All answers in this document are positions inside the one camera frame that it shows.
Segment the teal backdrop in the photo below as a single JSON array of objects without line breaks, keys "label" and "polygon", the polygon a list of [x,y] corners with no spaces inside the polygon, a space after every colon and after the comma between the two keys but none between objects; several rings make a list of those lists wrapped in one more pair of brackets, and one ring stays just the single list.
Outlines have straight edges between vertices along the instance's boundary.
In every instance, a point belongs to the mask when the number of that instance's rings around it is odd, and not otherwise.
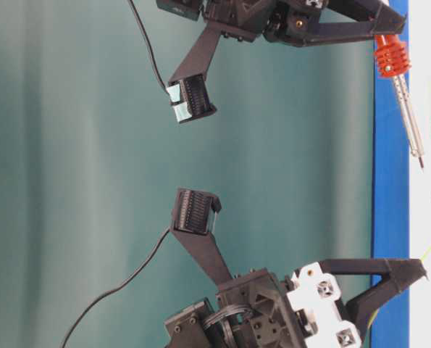
[{"label": "teal backdrop", "polygon": [[[204,24],[137,6],[167,78]],[[222,40],[208,89],[219,112],[178,125],[125,0],[0,0],[0,348],[58,347],[148,254],[178,186],[220,196],[234,273],[370,256],[372,42]],[[368,285],[344,279],[346,298]],[[163,347],[163,320],[215,291],[168,238],[69,347]]]}]

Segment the metal screw head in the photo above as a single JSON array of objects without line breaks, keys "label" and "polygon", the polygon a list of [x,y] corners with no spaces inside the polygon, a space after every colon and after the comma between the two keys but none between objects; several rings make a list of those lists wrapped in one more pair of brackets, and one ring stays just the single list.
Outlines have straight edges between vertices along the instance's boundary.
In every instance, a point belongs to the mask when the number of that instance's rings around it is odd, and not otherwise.
[{"label": "metal screw head", "polygon": [[323,298],[330,297],[334,292],[334,289],[332,288],[331,283],[328,281],[322,281],[320,284],[318,284],[317,289],[318,289],[318,293]]},{"label": "metal screw head", "polygon": [[338,332],[337,335],[338,341],[341,347],[348,347],[352,344],[355,344],[355,338],[350,330],[344,330]]}]

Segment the blue strip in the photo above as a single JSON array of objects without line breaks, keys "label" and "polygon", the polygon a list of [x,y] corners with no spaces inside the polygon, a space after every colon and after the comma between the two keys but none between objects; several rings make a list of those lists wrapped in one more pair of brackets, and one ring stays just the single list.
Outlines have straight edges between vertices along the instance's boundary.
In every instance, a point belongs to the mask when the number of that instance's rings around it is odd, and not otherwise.
[{"label": "blue strip", "polygon": [[[401,14],[408,0],[390,0]],[[401,40],[407,41],[406,29]],[[409,149],[392,81],[374,80],[373,257],[409,257]],[[409,347],[409,294],[385,305],[372,327],[372,348]]]}]

